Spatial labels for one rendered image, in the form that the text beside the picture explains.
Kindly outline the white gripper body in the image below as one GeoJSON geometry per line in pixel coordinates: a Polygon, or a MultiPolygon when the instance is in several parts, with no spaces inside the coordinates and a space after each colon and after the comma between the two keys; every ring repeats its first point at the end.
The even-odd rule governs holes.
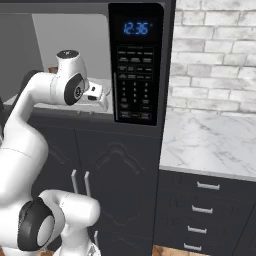
{"type": "Polygon", "coordinates": [[[103,112],[108,110],[109,104],[103,91],[86,91],[81,102],[92,107],[100,107],[103,112]]]}

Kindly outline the dark grey cupboard door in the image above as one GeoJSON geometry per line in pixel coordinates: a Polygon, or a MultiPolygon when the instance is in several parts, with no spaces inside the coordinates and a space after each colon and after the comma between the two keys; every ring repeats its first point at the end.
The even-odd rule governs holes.
{"type": "Polygon", "coordinates": [[[99,230],[151,238],[159,140],[154,137],[78,130],[82,170],[101,205],[99,230]]]}
{"type": "Polygon", "coordinates": [[[32,186],[32,196],[38,196],[47,189],[74,192],[72,172],[76,171],[76,188],[85,193],[75,133],[73,129],[36,125],[45,137],[49,154],[42,171],[32,186]]]}
{"type": "Polygon", "coordinates": [[[98,230],[98,242],[102,256],[152,256],[150,239],[98,230]]]}

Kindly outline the dark grey cupboard run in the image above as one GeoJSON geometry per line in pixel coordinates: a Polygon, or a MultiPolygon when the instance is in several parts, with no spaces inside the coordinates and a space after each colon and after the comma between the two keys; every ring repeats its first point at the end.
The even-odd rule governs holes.
{"type": "Polygon", "coordinates": [[[256,256],[256,205],[250,214],[233,256],[256,256]]]}

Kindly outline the dark grey drawer front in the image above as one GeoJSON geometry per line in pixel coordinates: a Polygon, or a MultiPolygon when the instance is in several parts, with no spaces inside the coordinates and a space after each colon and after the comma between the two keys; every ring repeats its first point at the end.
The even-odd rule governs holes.
{"type": "Polygon", "coordinates": [[[176,214],[167,214],[165,217],[158,217],[155,226],[155,238],[171,235],[178,237],[189,236],[193,238],[214,239],[216,241],[220,239],[230,239],[237,242],[240,232],[241,226],[239,224],[229,222],[207,222],[192,216],[176,214]],[[188,232],[188,225],[199,229],[206,228],[207,234],[188,232]]]}
{"type": "Polygon", "coordinates": [[[252,202],[196,194],[167,192],[159,198],[162,211],[192,216],[207,222],[244,224],[253,208],[252,202]],[[213,208],[213,214],[193,212],[191,206],[213,208]]]}
{"type": "Polygon", "coordinates": [[[232,256],[235,251],[237,242],[230,239],[220,239],[218,241],[214,239],[205,238],[193,238],[193,237],[178,237],[166,235],[163,237],[157,237],[154,239],[154,245],[173,248],[182,251],[188,251],[192,253],[204,254],[209,256],[232,256]],[[197,252],[193,250],[185,249],[183,243],[202,246],[202,251],[197,252]]]}
{"type": "Polygon", "coordinates": [[[160,206],[160,196],[171,191],[245,202],[256,201],[256,183],[237,179],[161,170],[158,188],[158,206],[160,206]],[[205,184],[220,184],[220,190],[198,188],[197,181],[205,184]]]}

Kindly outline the black built-in microwave oven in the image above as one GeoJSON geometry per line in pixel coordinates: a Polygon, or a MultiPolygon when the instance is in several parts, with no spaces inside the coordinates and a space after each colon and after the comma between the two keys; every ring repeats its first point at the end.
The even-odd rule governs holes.
{"type": "Polygon", "coordinates": [[[176,0],[0,0],[0,12],[101,14],[107,18],[112,114],[36,110],[30,126],[161,130],[165,123],[176,0]]]}

